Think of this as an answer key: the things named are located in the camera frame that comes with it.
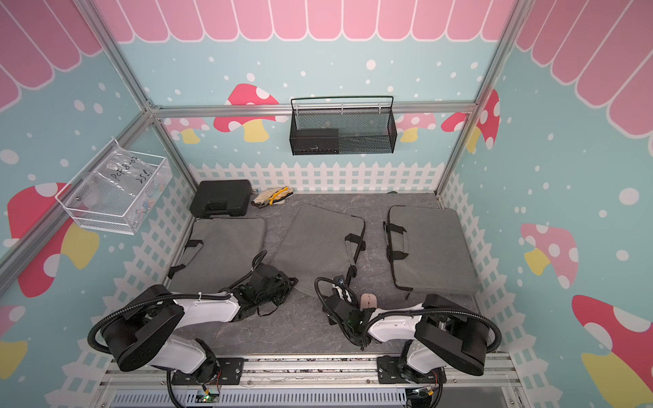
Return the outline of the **pink computer mouse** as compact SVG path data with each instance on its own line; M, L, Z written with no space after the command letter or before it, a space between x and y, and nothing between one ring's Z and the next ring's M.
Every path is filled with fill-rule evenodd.
M360 309L376 309L378 307L378 299L372 293L364 293L360 298Z

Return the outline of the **grey laptop bag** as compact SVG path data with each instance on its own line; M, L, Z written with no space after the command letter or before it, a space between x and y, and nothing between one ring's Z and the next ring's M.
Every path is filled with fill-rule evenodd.
M395 205L384 221L395 286L407 292L472 295L474 265L452 209Z
M168 273L168 290L211 294L226 289L250 272L265 230L263 219L197 220L180 261Z
M299 280L295 289L316 297L315 280L341 276L350 285L366 243L365 221L306 204L292 222L271 265Z

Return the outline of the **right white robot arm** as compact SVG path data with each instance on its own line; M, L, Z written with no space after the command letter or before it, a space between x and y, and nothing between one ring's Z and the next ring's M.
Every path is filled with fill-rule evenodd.
M316 295L331 324L365 350L372 342L405 342L399 357L377 359L382 384L443 384L445 368L480 377L486 355L503 341L498 325L437 294L406 309L379 309L363 304L345 285L318 278Z

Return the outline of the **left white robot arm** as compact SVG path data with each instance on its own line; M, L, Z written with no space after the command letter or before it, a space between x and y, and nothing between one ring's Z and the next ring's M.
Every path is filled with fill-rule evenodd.
M232 323L259 314L262 307L282 305L298 284L257 254L250 272L216 293L173 293L154 285L128 305L114 311L90 330L88 346L112 355L119 369L132 372L155 367L183 373L199 384L216 380L219 360L201 339L184 339L175 331L209 322Z

